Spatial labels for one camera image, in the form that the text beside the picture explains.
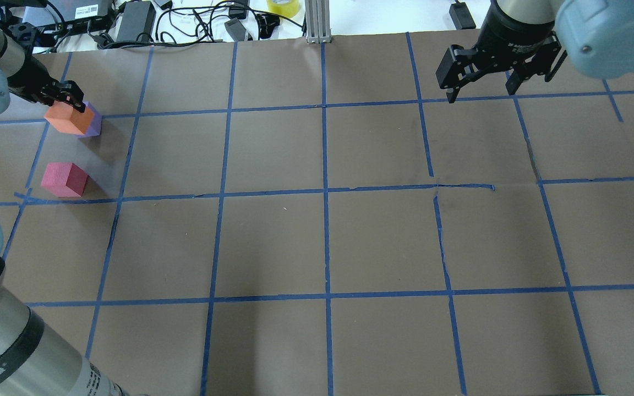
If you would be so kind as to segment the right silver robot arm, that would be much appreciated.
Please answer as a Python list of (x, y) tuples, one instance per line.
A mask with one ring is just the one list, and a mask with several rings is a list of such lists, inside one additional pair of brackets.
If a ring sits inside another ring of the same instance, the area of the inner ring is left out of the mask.
[(634, 1), (492, 1), (475, 45), (451, 45), (435, 76), (454, 103), (461, 88), (509, 72), (515, 95), (534, 76), (549, 82), (565, 60), (592, 79), (634, 73)]

